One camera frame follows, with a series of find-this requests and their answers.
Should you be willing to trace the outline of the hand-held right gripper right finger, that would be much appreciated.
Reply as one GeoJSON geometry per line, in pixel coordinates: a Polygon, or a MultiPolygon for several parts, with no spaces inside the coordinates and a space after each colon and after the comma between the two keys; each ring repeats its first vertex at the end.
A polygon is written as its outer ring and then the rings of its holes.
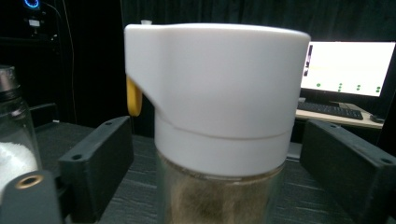
{"type": "Polygon", "coordinates": [[[305,124],[300,163],[356,224],[396,219],[396,157],[322,120],[305,124]]]}

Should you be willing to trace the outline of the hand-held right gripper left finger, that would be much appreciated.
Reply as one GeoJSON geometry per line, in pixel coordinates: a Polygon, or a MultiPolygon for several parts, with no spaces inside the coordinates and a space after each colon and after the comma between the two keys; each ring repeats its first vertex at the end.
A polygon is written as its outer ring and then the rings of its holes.
{"type": "Polygon", "coordinates": [[[71,219],[94,223],[105,212],[134,161],[131,119],[104,122],[59,159],[62,181],[74,194],[71,219]]]}

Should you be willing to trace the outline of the silver-lid glass jar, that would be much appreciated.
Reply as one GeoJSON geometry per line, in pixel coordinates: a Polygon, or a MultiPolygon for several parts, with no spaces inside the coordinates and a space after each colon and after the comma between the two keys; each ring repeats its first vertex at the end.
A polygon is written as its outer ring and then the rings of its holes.
{"type": "Polygon", "coordinates": [[[31,111],[15,67],[0,64],[0,203],[11,180],[40,168],[31,111]]]}

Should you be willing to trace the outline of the white-lid glass seasoning jar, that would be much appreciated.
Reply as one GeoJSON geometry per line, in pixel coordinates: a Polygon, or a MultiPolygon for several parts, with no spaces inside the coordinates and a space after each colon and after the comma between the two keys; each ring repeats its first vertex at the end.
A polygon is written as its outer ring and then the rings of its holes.
{"type": "Polygon", "coordinates": [[[125,71],[155,110],[158,224],[270,224],[310,38],[130,24],[125,71]]]}

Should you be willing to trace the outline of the wooden desk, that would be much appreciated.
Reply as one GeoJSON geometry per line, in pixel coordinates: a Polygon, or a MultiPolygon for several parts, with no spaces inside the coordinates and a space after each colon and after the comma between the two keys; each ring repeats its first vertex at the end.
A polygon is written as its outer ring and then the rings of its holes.
{"type": "Polygon", "coordinates": [[[332,106],[339,106],[342,108],[359,110],[362,113],[363,120],[336,117],[336,116],[331,116],[331,115],[326,115],[326,114],[320,114],[320,113],[315,113],[315,112],[299,110],[298,108],[296,110],[296,118],[297,119],[319,119],[319,120],[323,120],[323,121],[337,123],[340,125],[349,125],[352,127],[371,128],[371,129],[377,129],[377,130],[381,130],[383,128],[384,123],[372,122],[370,120],[370,115],[372,115],[372,114],[370,114],[369,112],[367,112],[353,104],[333,103],[332,106]]]}

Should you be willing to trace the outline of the black keyboard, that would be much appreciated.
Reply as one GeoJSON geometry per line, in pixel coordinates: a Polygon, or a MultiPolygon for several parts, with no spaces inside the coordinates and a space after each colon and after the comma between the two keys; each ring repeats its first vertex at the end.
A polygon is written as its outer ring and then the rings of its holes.
{"type": "Polygon", "coordinates": [[[331,115],[331,116],[336,116],[336,117],[363,120],[362,113],[359,110],[342,108],[339,106],[320,105],[320,104],[314,104],[314,103],[299,102],[297,108],[299,110],[315,112],[315,113],[320,113],[320,114],[326,114],[326,115],[331,115]]]}

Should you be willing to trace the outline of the computer monitor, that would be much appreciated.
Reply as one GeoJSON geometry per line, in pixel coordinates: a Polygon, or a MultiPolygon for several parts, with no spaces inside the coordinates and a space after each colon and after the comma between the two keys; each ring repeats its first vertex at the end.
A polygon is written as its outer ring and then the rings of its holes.
{"type": "Polygon", "coordinates": [[[325,42],[309,44],[300,96],[318,104],[351,103],[385,117],[391,88],[395,42],[325,42]]]}

